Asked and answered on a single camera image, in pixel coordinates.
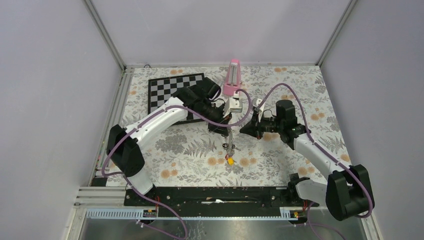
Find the keyring with coloured key tags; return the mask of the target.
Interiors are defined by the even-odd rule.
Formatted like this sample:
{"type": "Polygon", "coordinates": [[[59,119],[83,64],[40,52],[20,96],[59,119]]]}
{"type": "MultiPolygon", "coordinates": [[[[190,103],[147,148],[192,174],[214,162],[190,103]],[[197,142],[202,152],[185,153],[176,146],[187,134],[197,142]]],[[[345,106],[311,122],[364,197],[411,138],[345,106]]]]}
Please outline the keyring with coloured key tags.
{"type": "Polygon", "coordinates": [[[225,143],[222,145],[222,147],[226,151],[225,159],[230,166],[233,166],[235,163],[233,159],[233,155],[235,153],[235,145],[233,143],[234,138],[233,138],[233,131],[231,129],[228,130],[228,136],[225,136],[224,140],[225,140],[225,143]]]}

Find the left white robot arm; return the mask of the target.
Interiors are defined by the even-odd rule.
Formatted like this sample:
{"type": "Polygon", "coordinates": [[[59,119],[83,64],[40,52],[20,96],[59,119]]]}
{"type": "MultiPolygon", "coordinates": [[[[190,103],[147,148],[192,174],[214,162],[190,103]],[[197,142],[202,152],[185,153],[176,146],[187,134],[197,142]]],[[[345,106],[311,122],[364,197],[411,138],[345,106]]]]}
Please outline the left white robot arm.
{"type": "Polygon", "coordinates": [[[105,162],[112,161],[127,184],[135,190],[136,199],[144,206],[155,200],[153,182],[146,173],[142,150],[146,144],[189,114],[208,123],[212,132],[227,130],[232,114],[227,107],[230,99],[216,106],[214,97],[221,87],[205,77],[194,85],[183,86],[171,94],[159,108],[145,118],[127,126],[115,125],[109,131],[105,162]]]}

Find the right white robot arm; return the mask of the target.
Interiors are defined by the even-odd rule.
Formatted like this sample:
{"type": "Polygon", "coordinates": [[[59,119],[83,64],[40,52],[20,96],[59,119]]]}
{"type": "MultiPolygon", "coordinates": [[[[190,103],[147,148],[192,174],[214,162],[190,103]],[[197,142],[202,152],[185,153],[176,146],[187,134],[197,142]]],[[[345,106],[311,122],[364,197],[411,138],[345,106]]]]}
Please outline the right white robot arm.
{"type": "Polygon", "coordinates": [[[292,101],[277,101],[276,114],[270,117],[263,115],[261,104],[260,98],[253,100],[252,118],[240,133],[259,140],[266,133],[278,134],[284,144],[309,160],[326,179],[326,183],[319,183],[291,174],[286,193],[291,205],[299,206],[308,201],[326,206],[338,221],[366,216],[374,209],[371,181],[363,165],[349,165],[312,140],[310,130],[298,122],[292,101]]]}

